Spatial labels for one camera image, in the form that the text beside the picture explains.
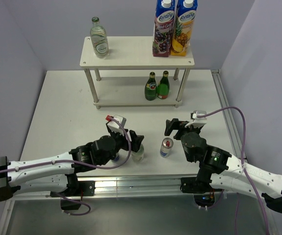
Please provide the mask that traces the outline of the clear bottle green cap front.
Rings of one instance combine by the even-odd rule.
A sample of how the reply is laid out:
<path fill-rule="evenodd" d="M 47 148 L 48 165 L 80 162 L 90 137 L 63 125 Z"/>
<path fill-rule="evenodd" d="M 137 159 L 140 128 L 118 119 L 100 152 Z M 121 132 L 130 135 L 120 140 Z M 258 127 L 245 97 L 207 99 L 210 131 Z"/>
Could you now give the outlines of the clear bottle green cap front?
<path fill-rule="evenodd" d="M 140 162 L 144 158 L 144 146 L 140 145 L 140 148 L 137 152 L 131 152 L 131 157 L 134 162 Z"/>

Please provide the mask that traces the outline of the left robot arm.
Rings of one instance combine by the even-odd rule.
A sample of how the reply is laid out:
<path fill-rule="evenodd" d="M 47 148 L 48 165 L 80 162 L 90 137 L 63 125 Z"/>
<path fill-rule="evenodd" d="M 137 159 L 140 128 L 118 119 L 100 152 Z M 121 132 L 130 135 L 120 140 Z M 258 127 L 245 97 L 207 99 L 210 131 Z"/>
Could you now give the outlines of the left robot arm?
<path fill-rule="evenodd" d="M 0 202 L 14 195 L 50 191 L 73 196 L 79 191 L 77 173 L 109 169 L 107 163 L 122 149 L 138 151 L 144 139 L 130 130 L 127 135 L 110 132 L 96 141 L 53 157 L 34 161 L 9 161 L 0 157 Z"/>

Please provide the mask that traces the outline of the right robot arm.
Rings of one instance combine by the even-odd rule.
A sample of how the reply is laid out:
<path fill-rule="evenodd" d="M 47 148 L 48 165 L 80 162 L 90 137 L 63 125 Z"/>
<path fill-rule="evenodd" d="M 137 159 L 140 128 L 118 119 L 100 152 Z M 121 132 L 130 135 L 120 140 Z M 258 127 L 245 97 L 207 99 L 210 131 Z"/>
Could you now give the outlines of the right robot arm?
<path fill-rule="evenodd" d="M 198 163 L 195 177 L 183 177 L 180 190 L 183 193 L 206 193 L 227 190 L 264 200 L 266 206 L 282 213 L 282 175 L 262 170 L 242 162 L 232 153 L 206 143 L 200 136 L 205 121 L 191 122 L 177 118 L 166 120 L 165 136 L 176 131 L 174 139 L 181 142 L 186 160 Z"/>

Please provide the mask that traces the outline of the green Perrier labelled bottle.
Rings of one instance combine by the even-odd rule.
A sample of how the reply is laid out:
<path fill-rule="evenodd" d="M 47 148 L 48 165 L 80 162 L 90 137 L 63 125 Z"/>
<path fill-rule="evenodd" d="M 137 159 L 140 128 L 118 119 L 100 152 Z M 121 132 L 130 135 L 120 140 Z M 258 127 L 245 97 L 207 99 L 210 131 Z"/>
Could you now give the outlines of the green Perrier labelled bottle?
<path fill-rule="evenodd" d="M 145 99 L 148 101 L 152 101 L 156 99 L 156 80 L 155 80 L 155 73 L 150 72 L 149 79 L 144 88 L 144 95 Z"/>

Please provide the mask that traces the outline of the clear bottle green cap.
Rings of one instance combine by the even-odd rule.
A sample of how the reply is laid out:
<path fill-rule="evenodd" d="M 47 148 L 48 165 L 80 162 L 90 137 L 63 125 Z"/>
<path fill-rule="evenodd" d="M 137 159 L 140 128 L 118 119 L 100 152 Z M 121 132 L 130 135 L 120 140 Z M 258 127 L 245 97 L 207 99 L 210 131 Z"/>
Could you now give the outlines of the clear bottle green cap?
<path fill-rule="evenodd" d="M 109 54 L 108 40 L 106 30 L 100 24 L 100 19 L 98 17 L 92 18 L 90 39 L 96 56 L 99 58 L 105 58 Z"/>
<path fill-rule="evenodd" d="M 131 152 L 131 157 L 134 162 L 140 162 L 144 158 L 144 146 L 140 145 L 140 148 L 137 152 Z"/>

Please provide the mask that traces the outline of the dark green gold-cap bottle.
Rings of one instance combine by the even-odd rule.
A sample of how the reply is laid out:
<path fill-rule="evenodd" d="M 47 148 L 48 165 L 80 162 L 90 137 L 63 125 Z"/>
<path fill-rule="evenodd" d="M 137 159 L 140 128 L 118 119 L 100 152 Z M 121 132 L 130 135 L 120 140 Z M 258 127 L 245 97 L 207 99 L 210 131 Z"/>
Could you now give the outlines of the dark green gold-cap bottle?
<path fill-rule="evenodd" d="M 169 76 L 169 72 L 165 70 L 156 89 L 157 97 L 160 99 L 166 99 L 169 95 L 170 83 L 168 76 Z"/>

